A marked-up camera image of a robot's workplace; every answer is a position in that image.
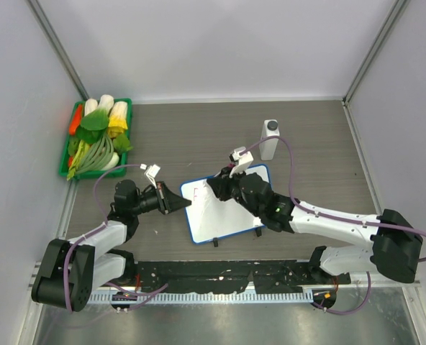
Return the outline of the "blue-framed whiteboard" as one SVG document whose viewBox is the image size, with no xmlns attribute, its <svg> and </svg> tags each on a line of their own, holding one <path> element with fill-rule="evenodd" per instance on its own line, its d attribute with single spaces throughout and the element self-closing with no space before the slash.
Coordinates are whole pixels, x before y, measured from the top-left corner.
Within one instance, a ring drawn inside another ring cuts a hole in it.
<svg viewBox="0 0 426 345">
<path fill-rule="evenodd" d="M 185 208 L 191 240 L 195 244 L 253 231 L 263 227 L 260 219 L 234 200 L 219 201 L 206 178 L 182 183 L 181 196 L 191 201 Z"/>
</svg>

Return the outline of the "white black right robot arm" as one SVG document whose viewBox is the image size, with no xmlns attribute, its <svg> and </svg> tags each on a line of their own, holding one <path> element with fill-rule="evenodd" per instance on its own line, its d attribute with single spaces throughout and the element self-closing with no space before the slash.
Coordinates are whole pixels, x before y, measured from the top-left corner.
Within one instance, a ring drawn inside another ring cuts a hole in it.
<svg viewBox="0 0 426 345">
<path fill-rule="evenodd" d="M 257 173 L 232 174 L 231 167 L 207 178 L 207 185 L 218 200 L 233 200 L 272 231 L 347 243 L 343 248 L 314 250 L 307 273 L 317 284 L 332 276 L 364 271 L 401 283 L 415 280 L 423 239 L 397 211 L 386 209 L 377 216 L 318 208 L 274 192 Z"/>
</svg>

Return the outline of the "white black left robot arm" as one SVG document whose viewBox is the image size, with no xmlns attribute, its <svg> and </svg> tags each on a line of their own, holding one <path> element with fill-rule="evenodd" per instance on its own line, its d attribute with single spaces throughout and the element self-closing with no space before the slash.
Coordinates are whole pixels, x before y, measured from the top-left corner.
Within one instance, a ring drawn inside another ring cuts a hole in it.
<svg viewBox="0 0 426 345">
<path fill-rule="evenodd" d="M 31 299 L 36 303 L 79 312 L 93 291 L 115 281 L 127 287 L 135 281 L 134 257 L 117 250 L 140 224 L 139 215 L 159 211 L 168 215 L 191 205 L 163 181 L 140 190 L 133 180 L 115 186 L 106 221 L 75 238 L 49 242 L 40 263 Z"/>
</svg>

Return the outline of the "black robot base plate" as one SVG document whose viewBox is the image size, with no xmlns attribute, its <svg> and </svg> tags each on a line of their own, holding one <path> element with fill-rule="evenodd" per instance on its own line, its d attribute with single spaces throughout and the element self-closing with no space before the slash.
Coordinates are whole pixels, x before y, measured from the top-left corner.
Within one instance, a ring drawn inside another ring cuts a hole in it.
<svg viewBox="0 0 426 345">
<path fill-rule="evenodd" d="M 140 284 L 149 293 L 163 285 L 166 293 L 243 293 L 253 283 L 257 294 L 301 292 L 304 285 L 348 285 L 350 275 L 332 277 L 308 262 L 261 261 L 139 261 L 123 277 L 112 280 L 118 286 Z"/>
</svg>

